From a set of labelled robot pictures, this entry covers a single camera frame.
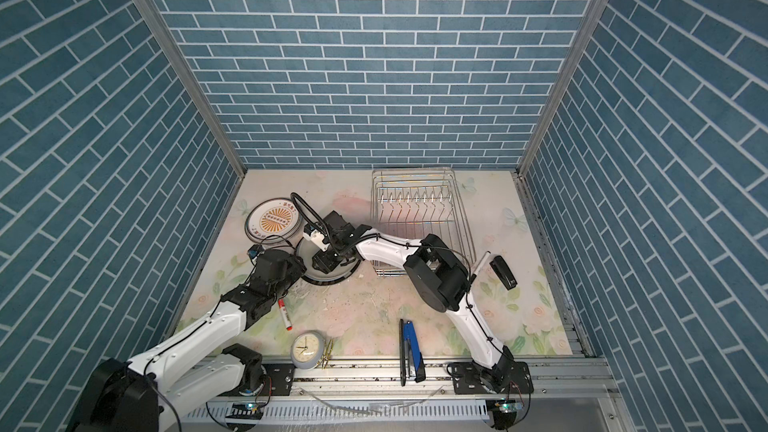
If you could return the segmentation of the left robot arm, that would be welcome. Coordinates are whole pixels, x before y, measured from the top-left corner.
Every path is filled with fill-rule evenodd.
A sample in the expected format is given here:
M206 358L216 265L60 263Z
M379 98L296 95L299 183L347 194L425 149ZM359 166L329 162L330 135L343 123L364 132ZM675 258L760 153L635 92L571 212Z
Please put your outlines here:
M246 281L201 318L126 361L102 362L68 430L166 431L180 427L182 416L222 393L261 393L266 381L261 354L229 341L267 315L305 272L293 253L262 252Z

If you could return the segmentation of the brown patterned plate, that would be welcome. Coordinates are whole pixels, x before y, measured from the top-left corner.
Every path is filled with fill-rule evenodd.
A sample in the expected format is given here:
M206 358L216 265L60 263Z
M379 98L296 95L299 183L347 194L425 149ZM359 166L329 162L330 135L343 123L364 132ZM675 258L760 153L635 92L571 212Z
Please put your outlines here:
M253 243L274 244L294 236L301 225L302 218L294 203L289 198L275 198L248 213L244 231Z

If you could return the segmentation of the black plate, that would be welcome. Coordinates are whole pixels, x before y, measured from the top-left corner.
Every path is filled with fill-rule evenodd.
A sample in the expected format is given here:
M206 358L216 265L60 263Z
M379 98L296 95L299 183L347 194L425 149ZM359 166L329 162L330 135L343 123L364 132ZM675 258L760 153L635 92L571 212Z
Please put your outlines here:
M306 266L306 272L302 279L316 286L331 286L351 277L361 264L360 260L350 262L347 265L339 265L330 273L324 273L315 268L312 263L314 255L319 248L312 242L302 239L297 245L297 254Z

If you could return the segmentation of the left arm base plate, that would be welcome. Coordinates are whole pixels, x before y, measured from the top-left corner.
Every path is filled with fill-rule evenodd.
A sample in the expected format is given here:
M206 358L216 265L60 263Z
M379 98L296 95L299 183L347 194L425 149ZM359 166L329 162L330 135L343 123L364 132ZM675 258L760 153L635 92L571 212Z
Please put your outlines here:
M258 397L265 400L271 397L287 397L290 395L296 367L292 363L267 363L261 366L261 377L257 387L246 390L238 386L220 394L220 397Z

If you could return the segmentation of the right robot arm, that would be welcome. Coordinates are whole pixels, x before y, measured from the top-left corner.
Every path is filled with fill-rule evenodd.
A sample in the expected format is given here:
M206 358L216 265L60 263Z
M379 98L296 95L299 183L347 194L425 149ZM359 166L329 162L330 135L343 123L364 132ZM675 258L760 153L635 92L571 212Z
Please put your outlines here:
M514 286L502 256L487 253L470 270L467 261L435 234L422 239L395 237L368 225L354 227L336 212L308 222L303 238L319 248L313 267L324 274L348 259L382 262L404 270L421 299L435 311L447 314L467 345L484 388L493 393L509 392L513 386L522 394L533 391L527 367L493 335L471 291L477 270L486 263L507 288Z

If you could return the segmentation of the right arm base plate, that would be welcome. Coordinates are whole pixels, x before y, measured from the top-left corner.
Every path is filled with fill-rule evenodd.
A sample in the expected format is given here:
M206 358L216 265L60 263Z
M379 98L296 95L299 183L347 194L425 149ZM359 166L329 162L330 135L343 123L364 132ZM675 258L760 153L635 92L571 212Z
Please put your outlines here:
M534 392L530 370L525 362L501 362L491 369L473 361L449 362L446 371L457 395L528 395Z

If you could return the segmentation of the grey plate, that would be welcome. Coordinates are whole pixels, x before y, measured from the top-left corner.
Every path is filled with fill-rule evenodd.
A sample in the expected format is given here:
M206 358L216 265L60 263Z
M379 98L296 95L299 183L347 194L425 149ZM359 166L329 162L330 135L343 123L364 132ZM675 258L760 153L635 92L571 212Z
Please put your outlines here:
M352 258L344 258L338 256L332 250L319 251L314 255L312 259L313 266L324 273L330 273L336 269L339 265L347 265L350 262L360 260Z

